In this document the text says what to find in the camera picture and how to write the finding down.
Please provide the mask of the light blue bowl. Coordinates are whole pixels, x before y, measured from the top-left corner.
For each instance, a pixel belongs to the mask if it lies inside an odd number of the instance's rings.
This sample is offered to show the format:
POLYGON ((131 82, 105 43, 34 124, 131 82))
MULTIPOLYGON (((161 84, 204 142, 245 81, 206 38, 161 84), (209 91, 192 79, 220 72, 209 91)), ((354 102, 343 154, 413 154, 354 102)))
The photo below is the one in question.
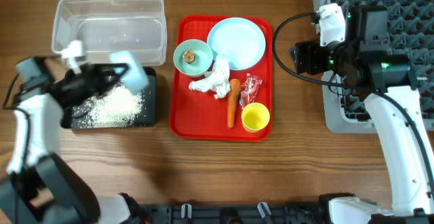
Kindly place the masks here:
POLYGON ((131 51, 114 52, 109 55, 111 64, 126 64, 127 71, 121 75, 121 82, 132 93, 137 94, 149 85, 149 79, 138 59, 131 51))

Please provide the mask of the white rice pile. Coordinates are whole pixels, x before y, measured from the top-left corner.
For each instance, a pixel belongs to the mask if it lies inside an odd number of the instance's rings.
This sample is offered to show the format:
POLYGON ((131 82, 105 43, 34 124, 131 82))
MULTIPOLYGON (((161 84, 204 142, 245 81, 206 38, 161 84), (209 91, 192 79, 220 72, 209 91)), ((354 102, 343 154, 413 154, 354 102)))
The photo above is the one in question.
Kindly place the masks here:
POLYGON ((104 96, 89 99, 90 110, 79 124, 80 128, 116 128, 131 126, 142 111, 142 92, 133 94, 119 84, 104 96))

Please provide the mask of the brown food scrap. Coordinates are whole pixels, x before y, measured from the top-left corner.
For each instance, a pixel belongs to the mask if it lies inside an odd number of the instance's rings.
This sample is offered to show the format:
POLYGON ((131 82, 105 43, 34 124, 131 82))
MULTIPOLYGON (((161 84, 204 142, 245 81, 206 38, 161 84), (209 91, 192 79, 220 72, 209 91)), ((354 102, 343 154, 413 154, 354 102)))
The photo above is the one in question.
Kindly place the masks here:
POLYGON ((195 61, 195 53, 192 50, 187 50, 182 55, 183 61, 185 61, 188 64, 191 64, 195 61))

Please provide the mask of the green bowl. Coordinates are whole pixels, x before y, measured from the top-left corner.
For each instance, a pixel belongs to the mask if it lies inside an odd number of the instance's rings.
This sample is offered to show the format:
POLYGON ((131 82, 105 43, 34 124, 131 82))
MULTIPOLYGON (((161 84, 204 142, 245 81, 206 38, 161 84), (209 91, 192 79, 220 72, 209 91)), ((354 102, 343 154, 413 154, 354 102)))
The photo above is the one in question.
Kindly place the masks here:
POLYGON ((214 56, 210 46, 198 39, 189 39, 180 43, 173 55, 174 65, 176 69, 189 77, 200 77, 210 67, 214 56), (185 51, 192 50, 195 53, 195 61, 191 64, 183 61, 182 55, 185 51))

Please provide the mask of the yellow plastic cup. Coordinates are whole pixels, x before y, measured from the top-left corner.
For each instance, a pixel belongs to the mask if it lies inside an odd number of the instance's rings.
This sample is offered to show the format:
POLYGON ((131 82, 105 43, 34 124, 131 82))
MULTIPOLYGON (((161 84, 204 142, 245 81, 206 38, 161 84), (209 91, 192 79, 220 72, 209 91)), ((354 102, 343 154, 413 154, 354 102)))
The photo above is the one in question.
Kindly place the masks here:
POLYGON ((271 120, 268 108, 259 103, 248 104, 241 113, 243 128, 247 132, 256 133, 264 129, 271 120))

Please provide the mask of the white paper napkin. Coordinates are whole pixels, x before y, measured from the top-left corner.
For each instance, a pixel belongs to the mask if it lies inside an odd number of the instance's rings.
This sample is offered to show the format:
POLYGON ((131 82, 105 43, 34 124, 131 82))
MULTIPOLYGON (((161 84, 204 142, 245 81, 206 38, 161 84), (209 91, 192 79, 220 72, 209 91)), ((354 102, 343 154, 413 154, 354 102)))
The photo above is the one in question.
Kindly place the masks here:
POLYGON ((217 55, 212 70, 205 72, 204 75, 204 79, 192 81, 189 89, 198 92, 213 91, 215 99, 224 98, 231 90, 229 62, 224 56, 217 55))

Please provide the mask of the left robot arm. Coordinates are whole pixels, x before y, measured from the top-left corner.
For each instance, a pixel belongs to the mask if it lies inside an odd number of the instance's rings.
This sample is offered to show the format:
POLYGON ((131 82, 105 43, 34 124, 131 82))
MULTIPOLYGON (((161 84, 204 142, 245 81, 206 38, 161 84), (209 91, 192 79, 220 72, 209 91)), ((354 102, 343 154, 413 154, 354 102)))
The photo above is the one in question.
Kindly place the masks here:
POLYGON ((12 223, 151 223, 152 218, 126 193, 97 198, 60 157, 64 112, 118 82, 134 94, 149 80, 131 56, 108 64, 83 64, 56 81, 47 57, 31 56, 16 65, 22 78, 13 104, 17 121, 14 153, 1 181, 1 210, 12 223))

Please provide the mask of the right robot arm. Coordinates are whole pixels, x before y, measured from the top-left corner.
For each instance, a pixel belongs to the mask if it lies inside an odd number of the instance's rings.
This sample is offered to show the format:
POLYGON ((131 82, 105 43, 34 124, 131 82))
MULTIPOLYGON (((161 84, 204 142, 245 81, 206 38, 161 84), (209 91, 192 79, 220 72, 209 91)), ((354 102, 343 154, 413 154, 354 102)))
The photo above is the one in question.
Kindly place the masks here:
POLYGON ((420 110, 418 80, 410 59, 389 53, 388 12, 335 3, 311 14, 319 39, 291 50, 297 73, 333 71, 362 98, 380 139, 392 189, 391 209, 356 197, 327 198, 331 223, 432 223, 433 150, 420 110))

